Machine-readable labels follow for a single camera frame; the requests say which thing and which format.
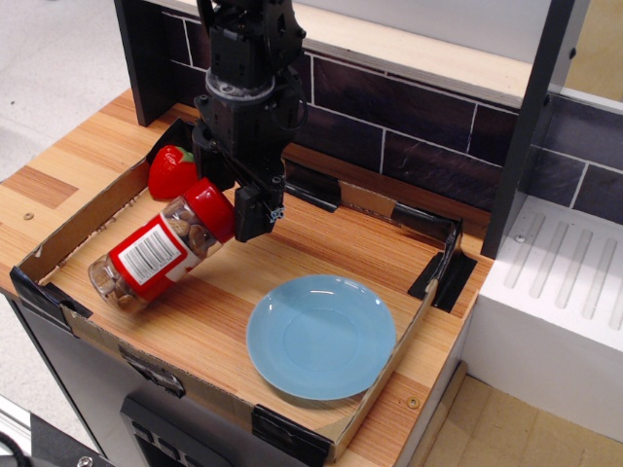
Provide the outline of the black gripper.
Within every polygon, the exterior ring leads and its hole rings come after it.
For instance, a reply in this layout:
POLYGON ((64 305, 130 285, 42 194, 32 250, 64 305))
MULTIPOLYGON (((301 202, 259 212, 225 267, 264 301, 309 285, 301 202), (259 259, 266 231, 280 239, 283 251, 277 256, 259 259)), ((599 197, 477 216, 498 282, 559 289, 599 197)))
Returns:
POLYGON ((269 234, 283 217, 287 134, 262 100, 240 101, 206 92, 192 133, 197 174, 220 191, 235 191, 235 238, 247 242, 269 234))

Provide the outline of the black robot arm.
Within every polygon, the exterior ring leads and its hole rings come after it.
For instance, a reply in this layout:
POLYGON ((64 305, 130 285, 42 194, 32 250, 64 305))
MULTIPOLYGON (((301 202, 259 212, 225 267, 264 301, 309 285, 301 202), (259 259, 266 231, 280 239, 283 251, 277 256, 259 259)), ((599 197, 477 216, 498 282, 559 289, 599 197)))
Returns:
POLYGON ((198 175, 235 192, 235 238, 270 233, 283 216, 281 154, 308 118, 293 62, 305 30, 289 1, 200 1, 210 63, 192 132, 198 175))

